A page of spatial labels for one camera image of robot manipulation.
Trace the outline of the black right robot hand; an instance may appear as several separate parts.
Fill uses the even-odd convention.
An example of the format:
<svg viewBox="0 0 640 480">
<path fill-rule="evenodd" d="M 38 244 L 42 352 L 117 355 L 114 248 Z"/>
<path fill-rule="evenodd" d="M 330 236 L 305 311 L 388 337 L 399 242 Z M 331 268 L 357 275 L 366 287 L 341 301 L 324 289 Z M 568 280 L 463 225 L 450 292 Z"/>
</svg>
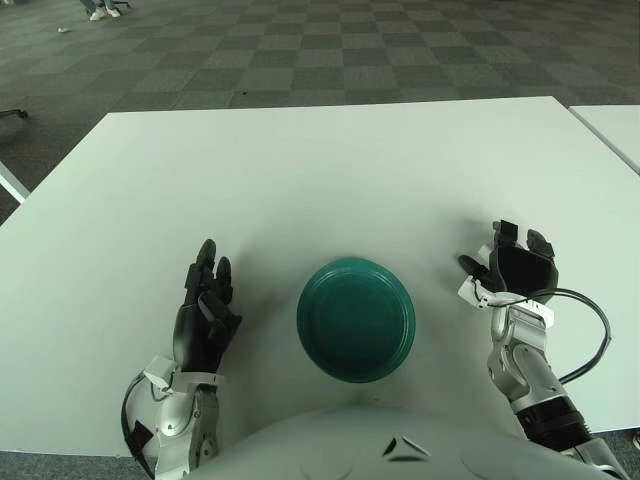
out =
<svg viewBox="0 0 640 480">
<path fill-rule="evenodd" d="M 460 255 L 458 264 L 467 278 L 458 294 L 478 308 L 498 305 L 502 299 L 532 298 L 544 304 L 558 285 L 559 272 L 553 246 L 529 229 L 526 244 L 518 242 L 518 226 L 506 220 L 493 223 L 493 243 L 484 245 L 476 258 Z"/>
</svg>

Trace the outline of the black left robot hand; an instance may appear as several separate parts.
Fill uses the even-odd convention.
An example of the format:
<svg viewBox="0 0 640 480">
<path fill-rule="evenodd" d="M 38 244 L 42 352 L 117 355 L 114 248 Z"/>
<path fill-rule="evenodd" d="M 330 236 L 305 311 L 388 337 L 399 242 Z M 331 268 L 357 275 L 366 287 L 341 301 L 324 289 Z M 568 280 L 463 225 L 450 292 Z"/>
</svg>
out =
<svg viewBox="0 0 640 480">
<path fill-rule="evenodd" d="M 242 320 L 230 310 L 230 260 L 215 256 L 215 242 L 205 240 L 185 279 L 172 341 L 174 360 L 184 372 L 217 372 Z"/>
</svg>

